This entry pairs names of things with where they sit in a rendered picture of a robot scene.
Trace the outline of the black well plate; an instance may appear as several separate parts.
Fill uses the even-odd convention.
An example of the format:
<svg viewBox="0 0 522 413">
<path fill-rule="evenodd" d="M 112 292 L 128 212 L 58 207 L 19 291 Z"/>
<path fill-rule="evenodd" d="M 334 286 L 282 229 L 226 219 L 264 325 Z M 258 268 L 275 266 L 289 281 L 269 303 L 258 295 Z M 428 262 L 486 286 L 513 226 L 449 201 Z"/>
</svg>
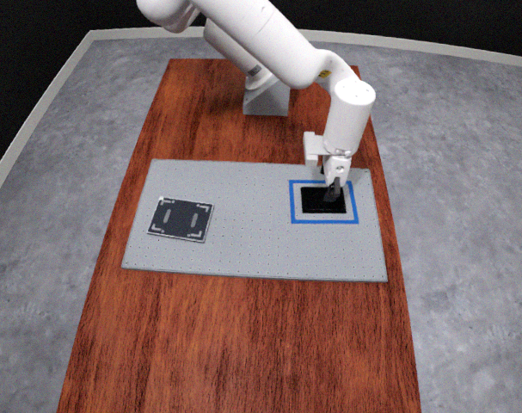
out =
<svg viewBox="0 0 522 413">
<path fill-rule="evenodd" d="M 327 190 L 328 187 L 301 187 L 302 213 L 347 213 L 343 188 L 333 202 L 323 201 Z"/>
</svg>

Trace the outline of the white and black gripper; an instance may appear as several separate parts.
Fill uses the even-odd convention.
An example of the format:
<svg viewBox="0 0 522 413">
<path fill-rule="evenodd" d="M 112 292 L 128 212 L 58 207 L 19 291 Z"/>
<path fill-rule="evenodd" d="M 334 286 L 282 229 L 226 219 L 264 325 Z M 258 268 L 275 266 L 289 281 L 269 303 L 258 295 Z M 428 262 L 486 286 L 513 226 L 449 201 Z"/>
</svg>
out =
<svg viewBox="0 0 522 413">
<path fill-rule="evenodd" d="M 328 185 L 328 191 L 326 191 L 323 201 L 333 202 L 340 196 L 340 182 L 341 187 L 346 184 L 351 158 L 352 155 L 349 157 L 333 154 L 322 156 L 323 163 L 320 174 L 325 175 L 325 181 Z M 334 186 L 334 190 L 330 190 L 331 186 Z"/>
</svg>

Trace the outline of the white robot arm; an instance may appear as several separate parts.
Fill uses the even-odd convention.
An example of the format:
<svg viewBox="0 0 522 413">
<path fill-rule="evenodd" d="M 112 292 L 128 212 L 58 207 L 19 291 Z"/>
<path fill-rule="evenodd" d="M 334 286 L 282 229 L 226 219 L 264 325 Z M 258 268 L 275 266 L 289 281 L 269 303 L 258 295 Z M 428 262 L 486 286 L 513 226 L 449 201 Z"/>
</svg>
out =
<svg viewBox="0 0 522 413">
<path fill-rule="evenodd" d="M 205 15 L 204 39 L 247 76 L 250 91 L 274 76 L 293 89 L 313 80 L 324 88 L 333 101 L 323 136 L 304 132 L 305 167 L 316 167 L 318 155 L 349 157 L 358 150 L 374 89 L 337 54 L 315 49 L 268 0 L 137 0 L 137 5 L 173 34 L 186 30 L 200 12 Z"/>
</svg>

